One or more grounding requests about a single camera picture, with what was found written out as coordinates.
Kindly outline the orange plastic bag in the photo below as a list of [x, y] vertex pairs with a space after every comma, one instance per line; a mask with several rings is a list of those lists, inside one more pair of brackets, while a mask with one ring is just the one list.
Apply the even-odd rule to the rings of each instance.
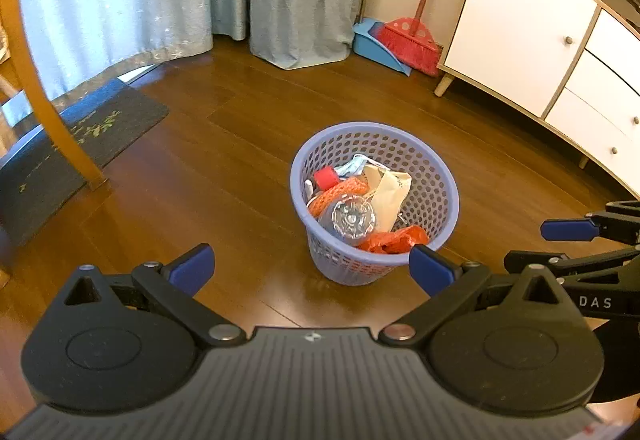
[[420, 226], [406, 226], [393, 232], [373, 232], [358, 245], [364, 252], [372, 254], [408, 254], [413, 246], [430, 242], [426, 231]]

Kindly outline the beige paper food bag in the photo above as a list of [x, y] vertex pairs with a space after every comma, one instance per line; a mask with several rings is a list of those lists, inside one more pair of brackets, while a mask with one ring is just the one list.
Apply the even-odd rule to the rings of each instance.
[[364, 196], [371, 204], [376, 219], [375, 232], [390, 232], [402, 204], [409, 194], [412, 178], [406, 172], [367, 165], [362, 174], [369, 183]]

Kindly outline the clear plastic water bottle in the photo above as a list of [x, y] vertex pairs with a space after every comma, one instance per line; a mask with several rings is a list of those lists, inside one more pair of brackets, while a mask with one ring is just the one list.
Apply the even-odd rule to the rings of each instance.
[[375, 210], [362, 195], [344, 194], [322, 212], [319, 224], [334, 238], [357, 247], [375, 230]]

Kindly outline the blue face mask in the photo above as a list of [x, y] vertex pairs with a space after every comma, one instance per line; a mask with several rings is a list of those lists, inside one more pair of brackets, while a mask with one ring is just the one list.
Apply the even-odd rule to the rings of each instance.
[[384, 168], [384, 165], [381, 165], [376, 160], [372, 160], [372, 158], [358, 153], [352, 156], [352, 158], [347, 163], [344, 163], [341, 166], [334, 167], [334, 171], [336, 172], [338, 178], [347, 179], [352, 176], [359, 176], [360, 174], [362, 174], [364, 167], [367, 165]]

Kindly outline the orange foam net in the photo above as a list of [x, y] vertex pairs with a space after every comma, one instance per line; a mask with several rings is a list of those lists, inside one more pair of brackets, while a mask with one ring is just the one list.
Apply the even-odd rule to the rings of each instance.
[[322, 212], [343, 195], [366, 195], [369, 192], [369, 183], [362, 177], [350, 177], [338, 182], [328, 190], [321, 192], [308, 204], [309, 213], [318, 219]]

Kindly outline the red bottle cap object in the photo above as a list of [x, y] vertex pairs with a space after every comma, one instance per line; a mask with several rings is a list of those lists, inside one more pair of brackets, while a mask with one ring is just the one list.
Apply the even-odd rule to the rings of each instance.
[[327, 191], [341, 182], [341, 177], [331, 166], [325, 166], [312, 174], [314, 185], [320, 191]]

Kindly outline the dark floor mat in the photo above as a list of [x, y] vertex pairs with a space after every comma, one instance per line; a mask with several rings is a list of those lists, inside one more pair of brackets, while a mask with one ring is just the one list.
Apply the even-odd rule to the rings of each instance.
[[32, 236], [83, 186], [102, 186], [102, 168], [168, 115], [168, 107], [114, 79], [46, 124], [1, 162], [1, 236]]

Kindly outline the white cabinet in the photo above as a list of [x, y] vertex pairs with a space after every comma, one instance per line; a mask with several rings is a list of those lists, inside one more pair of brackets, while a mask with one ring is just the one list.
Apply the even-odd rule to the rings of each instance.
[[601, 0], [463, 0], [438, 67], [639, 192], [639, 33]]

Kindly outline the red broom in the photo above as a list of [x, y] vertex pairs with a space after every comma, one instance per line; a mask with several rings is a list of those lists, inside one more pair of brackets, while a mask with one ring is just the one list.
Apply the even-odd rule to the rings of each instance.
[[399, 62], [413, 70], [436, 77], [442, 49], [422, 23], [427, 0], [420, 0], [412, 18], [398, 18], [374, 32], [375, 39]]

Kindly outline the blue dustpan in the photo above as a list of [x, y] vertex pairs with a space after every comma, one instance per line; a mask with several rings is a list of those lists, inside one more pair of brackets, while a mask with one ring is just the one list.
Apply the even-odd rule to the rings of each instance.
[[393, 52], [376, 38], [384, 24], [374, 18], [363, 18], [361, 22], [352, 26], [354, 41], [352, 51], [370, 61], [381, 64], [409, 77], [412, 68], [401, 63]]

